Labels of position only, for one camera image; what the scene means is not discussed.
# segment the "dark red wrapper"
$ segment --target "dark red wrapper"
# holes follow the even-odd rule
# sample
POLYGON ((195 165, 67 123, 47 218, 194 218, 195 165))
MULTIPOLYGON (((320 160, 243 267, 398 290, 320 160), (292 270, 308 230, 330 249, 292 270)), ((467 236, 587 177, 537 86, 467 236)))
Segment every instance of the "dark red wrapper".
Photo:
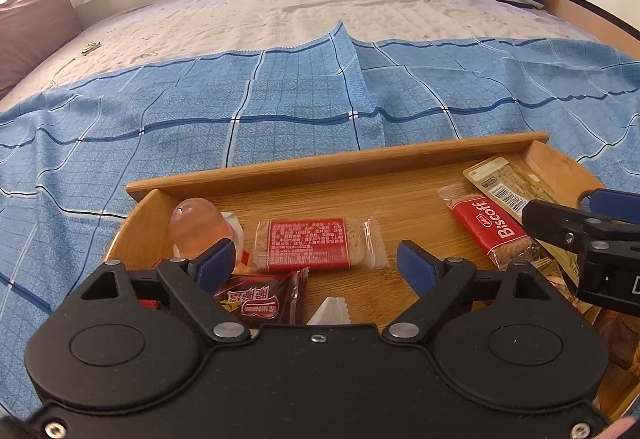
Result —
POLYGON ((261 324, 302 324, 309 269, 283 275, 238 275, 215 295, 215 300, 249 327, 261 324))

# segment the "blue plaid cloth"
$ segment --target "blue plaid cloth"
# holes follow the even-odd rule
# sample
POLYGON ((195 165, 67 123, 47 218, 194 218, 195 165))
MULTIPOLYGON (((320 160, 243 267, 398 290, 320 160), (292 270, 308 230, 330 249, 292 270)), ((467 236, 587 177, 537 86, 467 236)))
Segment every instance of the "blue plaid cloth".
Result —
POLYGON ((27 340, 95 269, 126 183, 364 148, 548 130, 610 188, 640 192, 640 63, 577 40, 363 44, 111 72, 0 113, 0 403, 38 406, 27 340))

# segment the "lotus logo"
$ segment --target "lotus logo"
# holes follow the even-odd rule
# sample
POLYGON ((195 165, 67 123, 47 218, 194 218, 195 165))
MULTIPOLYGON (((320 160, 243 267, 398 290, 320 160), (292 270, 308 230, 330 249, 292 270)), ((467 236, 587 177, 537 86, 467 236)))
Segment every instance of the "lotus logo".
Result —
POLYGON ((478 214, 476 215, 476 219, 480 221, 480 224, 482 226, 485 226, 486 228, 491 228, 492 222, 489 219, 487 219, 484 215, 478 214))

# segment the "barcode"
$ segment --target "barcode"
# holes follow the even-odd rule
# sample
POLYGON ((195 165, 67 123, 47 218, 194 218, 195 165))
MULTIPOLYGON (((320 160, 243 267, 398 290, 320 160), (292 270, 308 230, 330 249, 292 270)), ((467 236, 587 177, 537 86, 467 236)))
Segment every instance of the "barcode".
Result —
POLYGON ((489 193, 496 199, 505 203, 511 210, 522 217, 522 209, 529 202, 524 197, 519 196, 515 192, 509 190, 504 184, 498 183, 489 189, 489 193))

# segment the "mauve pillow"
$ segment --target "mauve pillow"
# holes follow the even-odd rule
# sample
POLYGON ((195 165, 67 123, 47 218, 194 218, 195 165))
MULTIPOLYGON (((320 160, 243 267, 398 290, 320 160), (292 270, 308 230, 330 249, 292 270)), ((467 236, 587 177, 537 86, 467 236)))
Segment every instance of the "mauve pillow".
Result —
POLYGON ((0 4, 0 100, 81 31, 69 0, 8 0, 0 4))

